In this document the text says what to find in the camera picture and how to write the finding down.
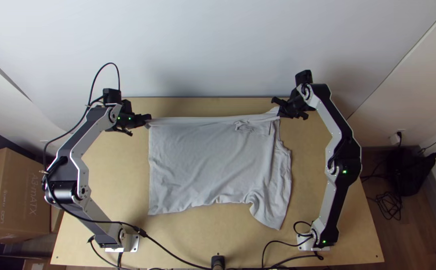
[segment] white t-shirt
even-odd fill
[[[150,120],[148,214],[252,203],[251,214],[279,230],[291,193],[291,155],[279,139],[277,112]]]

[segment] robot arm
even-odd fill
[[[319,217],[311,224],[309,233],[297,236],[298,243],[312,235],[314,241],[305,241],[301,250],[329,250],[329,246],[338,241],[337,224],[348,188],[361,173],[361,147],[331,101],[331,91],[326,84],[313,84],[311,71],[305,70],[296,75],[296,86],[287,101],[276,97],[272,99],[272,102],[280,105],[278,115],[306,120],[306,111],[317,111],[332,136],[326,147],[324,173],[328,184]]]
[[[102,131],[132,135],[128,129],[143,126],[148,119],[151,119],[148,114],[134,114],[131,103],[121,100],[120,91],[104,89],[103,104],[89,109],[86,121],[60,147],[43,178],[45,200],[82,218],[80,221],[96,235],[99,246],[108,252],[137,251],[139,235],[127,234],[121,224],[112,223],[93,201],[89,169],[81,157]]]

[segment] floor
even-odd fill
[[[386,157],[382,150],[363,150],[363,175],[371,174],[375,166]],[[377,170],[383,172],[384,166]],[[391,190],[386,180],[372,178],[363,183],[365,193],[374,198]],[[426,192],[403,198],[402,218],[386,220],[375,202],[368,204],[373,215],[376,231],[385,258],[384,263],[330,266],[332,270],[434,270],[436,269],[436,218],[431,210]],[[53,237],[48,236],[35,243],[23,243],[13,250],[24,252],[50,251]],[[324,267],[303,267],[303,270],[322,270]],[[68,270],[103,270],[102,267],[68,267]]]

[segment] cardboard box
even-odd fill
[[[49,258],[0,256],[0,270],[65,270],[65,265],[50,264]]]
[[[59,231],[59,226],[61,225],[61,220],[63,219],[64,211],[58,209],[54,206],[51,207],[50,216],[50,232],[57,234]]]
[[[0,243],[49,234],[50,207],[43,199],[40,169],[40,163],[0,149]]]
[[[65,270],[66,265],[50,264],[51,259],[26,259],[24,260],[23,270]]]

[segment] plywood tabletop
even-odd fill
[[[216,117],[262,114],[275,104],[268,97],[129,98],[137,114],[159,117]],[[310,112],[307,120],[281,119],[280,136],[292,157],[292,190],[281,230],[259,223],[249,213],[248,204],[213,204],[180,213],[148,216],[148,130],[141,127],[129,137],[104,132],[83,157],[89,167],[91,197],[111,220],[135,224],[176,255],[195,264],[208,266],[219,253],[228,268],[261,267],[261,253],[271,240],[296,244],[293,223],[317,218],[327,179],[324,175],[324,149],[331,135],[319,115]],[[298,227],[305,232],[309,228]],[[339,240],[331,251],[315,257],[293,260],[285,265],[325,266],[383,262],[383,254],[361,182],[349,188],[338,223]],[[65,214],[53,252],[52,264],[108,266],[86,243],[92,235],[77,219]],[[98,252],[116,263],[117,254]],[[265,264],[306,255],[296,247],[275,244],[266,251]],[[142,238],[138,252],[125,253],[122,265],[131,268],[188,268]]]

